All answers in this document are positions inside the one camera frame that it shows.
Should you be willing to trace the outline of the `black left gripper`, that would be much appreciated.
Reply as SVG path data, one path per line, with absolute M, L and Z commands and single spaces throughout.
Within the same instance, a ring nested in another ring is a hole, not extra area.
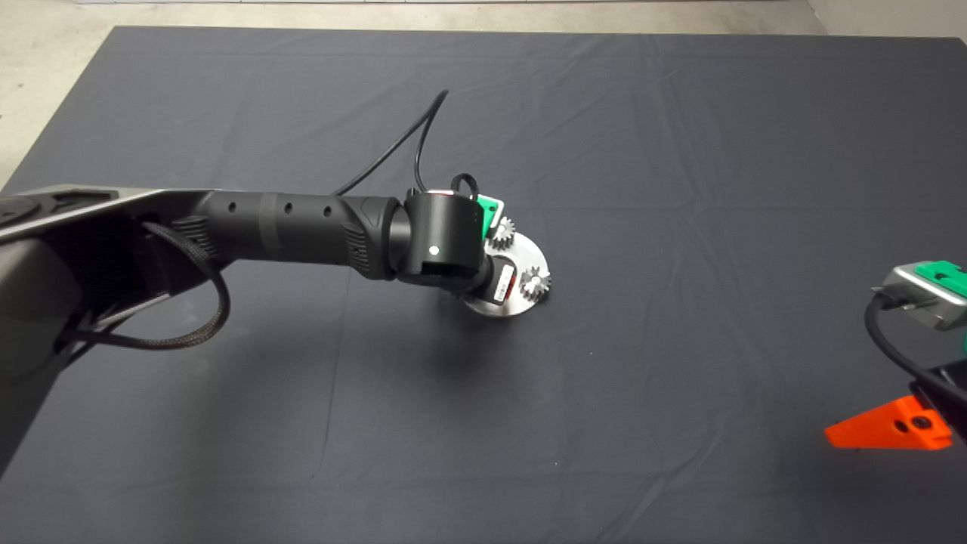
M 472 289 L 472 299 L 503 306 L 517 279 L 517 265 L 504 255 L 486 255 L 483 272 L 483 279 Z

